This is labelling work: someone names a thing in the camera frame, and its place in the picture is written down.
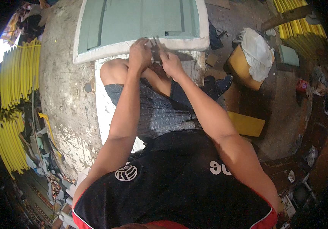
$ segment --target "printed number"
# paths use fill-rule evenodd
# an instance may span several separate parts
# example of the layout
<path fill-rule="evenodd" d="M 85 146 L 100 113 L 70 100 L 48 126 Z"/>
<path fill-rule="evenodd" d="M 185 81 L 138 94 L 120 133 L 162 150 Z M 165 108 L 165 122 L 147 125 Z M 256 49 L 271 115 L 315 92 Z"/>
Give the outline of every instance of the printed number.
<path fill-rule="evenodd" d="M 210 162 L 210 166 L 211 166 L 210 171 L 214 175 L 220 174 L 221 170 L 225 175 L 231 175 L 231 172 L 226 168 L 226 166 L 224 164 L 222 164 L 222 167 L 221 167 L 221 165 L 219 165 L 219 163 L 212 160 Z"/>

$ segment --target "gray shorts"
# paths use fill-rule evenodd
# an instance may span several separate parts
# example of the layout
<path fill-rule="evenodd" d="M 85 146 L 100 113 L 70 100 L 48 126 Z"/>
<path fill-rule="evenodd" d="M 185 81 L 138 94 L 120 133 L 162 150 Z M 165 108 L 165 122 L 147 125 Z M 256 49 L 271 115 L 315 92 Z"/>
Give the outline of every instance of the gray shorts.
<path fill-rule="evenodd" d="M 116 106 L 122 89 L 123 86 L 120 84 L 105 86 L 108 96 Z M 140 121 L 137 136 L 144 143 L 149 143 L 158 136 L 172 131 L 202 130 L 192 107 L 183 105 L 180 101 L 172 98 L 173 90 L 181 90 L 174 81 L 172 81 L 171 96 L 169 98 L 162 96 L 152 89 L 150 83 L 145 78 L 141 78 Z"/>

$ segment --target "knee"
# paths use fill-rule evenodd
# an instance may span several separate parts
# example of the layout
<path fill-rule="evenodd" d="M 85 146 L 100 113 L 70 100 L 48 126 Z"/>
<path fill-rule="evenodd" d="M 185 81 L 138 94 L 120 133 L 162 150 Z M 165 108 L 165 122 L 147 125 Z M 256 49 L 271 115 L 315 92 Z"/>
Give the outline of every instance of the knee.
<path fill-rule="evenodd" d="M 124 84 L 128 70 L 128 60 L 113 59 L 105 62 L 100 69 L 103 85 Z"/>

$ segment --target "wooden beam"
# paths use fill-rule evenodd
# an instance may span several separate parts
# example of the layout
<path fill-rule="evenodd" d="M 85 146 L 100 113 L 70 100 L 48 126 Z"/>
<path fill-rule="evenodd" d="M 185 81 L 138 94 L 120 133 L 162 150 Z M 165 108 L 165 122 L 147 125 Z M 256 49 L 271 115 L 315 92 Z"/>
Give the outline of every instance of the wooden beam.
<path fill-rule="evenodd" d="M 271 18 L 268 21 L 262 23 L 261 31 L 267 31 L 277 25 L 304 18 L 308 14 L 311 14 L 312 11 L 313 8 L 311 7 L 311 5 L 307 5 L 284 12 L 283 14 L 278 13 L 276 17 Z"/>

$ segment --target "volleyball logo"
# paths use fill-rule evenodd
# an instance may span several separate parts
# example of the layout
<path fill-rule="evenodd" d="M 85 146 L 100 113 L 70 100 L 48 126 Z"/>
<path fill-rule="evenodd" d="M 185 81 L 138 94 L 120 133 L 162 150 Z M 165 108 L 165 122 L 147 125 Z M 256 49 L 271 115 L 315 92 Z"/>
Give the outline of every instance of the volleyball logo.
<path fill-rule="evenodd" d="M 137 175 L 137 168 L 133 165 L 125 166 L 115 172 L 115 176 L 120 181 L 132 181 Z"/>

